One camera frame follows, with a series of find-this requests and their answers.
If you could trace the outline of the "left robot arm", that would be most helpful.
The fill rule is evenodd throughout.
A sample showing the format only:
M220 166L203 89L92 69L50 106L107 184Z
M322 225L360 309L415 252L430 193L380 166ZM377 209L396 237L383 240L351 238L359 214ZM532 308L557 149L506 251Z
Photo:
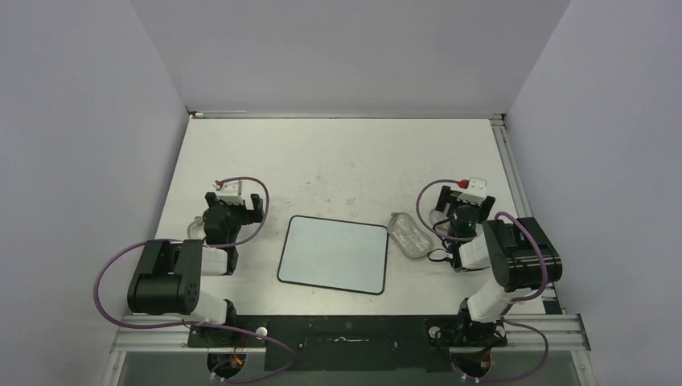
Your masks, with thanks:
M173 314L185 321L207 322L208 335L222 347L239 338L236 308L200 288L203 277L229 276L236 270L239 253L234 245L240 230L261 224L263 199L251 194L251 207L242 196L208 192L203 212L203 235L183 241L151 240L142 254L127 292L134 313Z

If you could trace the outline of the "aluminium back rail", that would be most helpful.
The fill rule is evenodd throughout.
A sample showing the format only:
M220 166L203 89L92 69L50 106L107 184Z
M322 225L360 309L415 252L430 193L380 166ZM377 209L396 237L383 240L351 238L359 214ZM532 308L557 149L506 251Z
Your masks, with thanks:
M502 121L503 113L457 113L457 112L257 112L257 111L193 111L194 119L486 119Z

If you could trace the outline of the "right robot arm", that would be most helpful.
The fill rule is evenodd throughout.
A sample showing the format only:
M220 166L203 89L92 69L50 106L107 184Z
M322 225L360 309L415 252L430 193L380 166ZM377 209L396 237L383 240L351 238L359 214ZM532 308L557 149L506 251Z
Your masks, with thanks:
M434 340L460 347L483 347L504 341L502 318L511 307L538 298L561 278L556 248L533 217L491 214L495 198L475 191L471 180L444 186L435 210L443 220L432 229L439 236L442 261L456 273L488 269L492 278L460 305L453 322L435 328Z

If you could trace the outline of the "aluminium right rail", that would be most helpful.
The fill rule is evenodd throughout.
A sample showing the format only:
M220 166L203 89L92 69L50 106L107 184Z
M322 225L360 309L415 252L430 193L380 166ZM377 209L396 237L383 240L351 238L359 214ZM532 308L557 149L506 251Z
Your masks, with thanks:
M504 115L493 114L489 121L516 213L522 217L532 216L528 197L520 179L520 173L507 135Z

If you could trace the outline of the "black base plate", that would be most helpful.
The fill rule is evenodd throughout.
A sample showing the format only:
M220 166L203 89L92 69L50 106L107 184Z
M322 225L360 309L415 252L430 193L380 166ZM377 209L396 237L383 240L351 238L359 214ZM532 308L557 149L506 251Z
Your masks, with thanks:
M247 316L237 327L272 337L273 343L237 332L205 326L190 329L191 348L263 348L268 372L290 366L294 371L450 370L451 349L465 363L485 358L507 344L500 322L472 322L461 315L403 316Z

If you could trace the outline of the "glittery pad at right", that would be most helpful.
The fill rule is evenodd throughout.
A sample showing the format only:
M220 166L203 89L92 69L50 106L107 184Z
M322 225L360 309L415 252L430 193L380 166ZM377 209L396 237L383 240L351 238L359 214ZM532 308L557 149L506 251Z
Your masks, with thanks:
M436 225L437 230L446 231L449 225L449 220L444 213L432 208L429 211L429 223L431 225Z

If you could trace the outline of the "aluminium rail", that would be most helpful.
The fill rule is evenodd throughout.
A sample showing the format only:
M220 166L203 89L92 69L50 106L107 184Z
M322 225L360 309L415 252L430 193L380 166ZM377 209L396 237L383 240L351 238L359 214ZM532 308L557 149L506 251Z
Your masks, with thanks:
M239 327L280 340L292 348L315 343L381 343L390 348L435 348L449 345L472 350L456 337L454 316L246 316ZM581 316L566 314L511 315L504 326L504 350L539 351L543 342L556 351L588 351L590 343ZM114 352L263 352L265 342L239 333L210 332L184 324L162 329L122 328Z
M193 111L194 119L486 119L502 121L503 113L457 113L457 112L257 112L257 111Z
M520 179L520 173L507 135L504 115L493 114L489 121L516 213L522 217L532 216L528 197Z

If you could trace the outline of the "aluminium front rail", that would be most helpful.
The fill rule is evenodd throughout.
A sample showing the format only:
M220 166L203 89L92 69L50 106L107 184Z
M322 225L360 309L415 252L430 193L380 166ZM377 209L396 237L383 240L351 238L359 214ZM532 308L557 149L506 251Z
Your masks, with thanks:
M390 348L435 348L449 345L472 350L456 337L454 316L246 316L239 327L280 340L292 348L315 343L381 343ZM590 343L581 316L566 314L511 315L504 326L504 350L539 351L543 342L556 351L588 351ZM239 333L210 332L184 324L162 329L122 328L114 352L263 352L265 342Z

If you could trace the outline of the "white whiteboard black frame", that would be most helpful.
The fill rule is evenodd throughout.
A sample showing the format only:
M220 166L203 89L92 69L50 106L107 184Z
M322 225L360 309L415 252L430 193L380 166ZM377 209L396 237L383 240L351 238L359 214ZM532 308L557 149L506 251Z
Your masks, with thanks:
M292 216L277 269L280 282L381 295L388 263L384 225Z

